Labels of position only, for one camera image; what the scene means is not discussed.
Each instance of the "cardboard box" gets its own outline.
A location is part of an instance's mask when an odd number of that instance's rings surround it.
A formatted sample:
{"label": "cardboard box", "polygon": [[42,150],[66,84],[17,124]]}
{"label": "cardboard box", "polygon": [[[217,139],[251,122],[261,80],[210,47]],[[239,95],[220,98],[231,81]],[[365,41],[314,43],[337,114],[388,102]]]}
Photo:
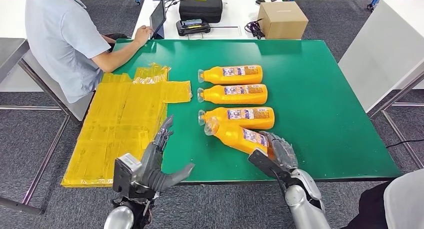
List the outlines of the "cardboard box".
{"label": "cardboard box", "polygon": [[262,2],[257,19],[266,39],[301,39],[308,24],[294,1]]}

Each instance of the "yellow plastic bag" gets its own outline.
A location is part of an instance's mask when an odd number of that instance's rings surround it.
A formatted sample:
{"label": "yellow plastic bag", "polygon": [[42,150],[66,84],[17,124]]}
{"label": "yellow plastic bag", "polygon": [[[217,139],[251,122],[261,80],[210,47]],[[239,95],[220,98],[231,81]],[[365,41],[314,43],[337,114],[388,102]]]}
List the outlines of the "yellow plastic bag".
{"label": "yellow plastic bag", "polygon": [[189,102],[189,81],[166,81],[167,66],[127,74],[106,73],[91,102],[62,180],[64,187],[110,187],[115,159],[140,159],[167,117],[167,103]]}

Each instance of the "bottle label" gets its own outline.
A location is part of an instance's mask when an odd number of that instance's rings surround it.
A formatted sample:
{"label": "bottle label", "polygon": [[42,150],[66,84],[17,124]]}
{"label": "bottle label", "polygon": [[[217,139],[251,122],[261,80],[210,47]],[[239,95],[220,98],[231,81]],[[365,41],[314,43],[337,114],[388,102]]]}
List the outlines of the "bottle label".
{"label": "bottle label", "polygon": [[248,141],[260,144],[264,147],[268,147],[267,138],[265,136],[257,133],[257,132],[243,128],[243,137],[244,137],[244,139],[246,139]]}
{"label": "bottle label", "polygon": [[254,65],[223,67],[222,74],[224,77],[244,76],[258,74],[258,69]]}
{"label": "bottle label", "polygon": [[229,120],[270,118],[270,113],[266,108],[228,109],[227,115]]}
{"label": "bottle label", "polygon": [[227,85],[224,86],[225,95],[239,95],[239,94],[253,94],[253,93],[262,93],[262,85]]}

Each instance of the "person's arm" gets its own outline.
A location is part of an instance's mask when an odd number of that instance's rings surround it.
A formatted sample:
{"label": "person's arm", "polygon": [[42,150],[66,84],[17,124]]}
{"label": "person's arm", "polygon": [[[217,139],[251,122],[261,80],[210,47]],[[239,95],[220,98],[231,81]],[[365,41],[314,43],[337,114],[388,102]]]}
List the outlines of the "person's arm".
{"label": "person's arm", "polygon": [[122,49],[113,52],[103,52],[92,58],[93,62],[105,73],[111,73],[124,63],[128,62],[134,54],[146,44],[152,29],[150,26],[141,26],[135,33],[134,40]]}
{"label": "person's arm", "polygon": [[112,44],[115,44],[115,43],[117,43],[117,41],[116,40],[114,40],[114,39],[112,39],[112,38],[110,38],[110,37],[107,37],[107,36],[105,36],[105,35],[101,35],[101,37],[107,42],[107,43],[112,43]]}
{"label": "person's arm", "polygon": [[63,39],[75,50],[82,53],[104,72],[111,73],[122,66],[146,44],[152,29],[149,26],[141,26],[134,41],[124,48],[108,53],[111,46],[99,33],[96,26],[84,9],[68,11],[61,21],[61,33]]}

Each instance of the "tablet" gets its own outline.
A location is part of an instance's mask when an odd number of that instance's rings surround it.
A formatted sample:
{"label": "tablet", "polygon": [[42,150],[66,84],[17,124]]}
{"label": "tablet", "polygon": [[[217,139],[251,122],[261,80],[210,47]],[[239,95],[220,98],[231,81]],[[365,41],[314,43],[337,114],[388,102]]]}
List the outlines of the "tablet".
{"label": "tablet", "polygon": [[157,36],[159,29],[162,27],[166,19],[165,1],[160,0],[153,13],[150,15],[150,26],[153,31],[150,37],[151,39],[154,39]]}

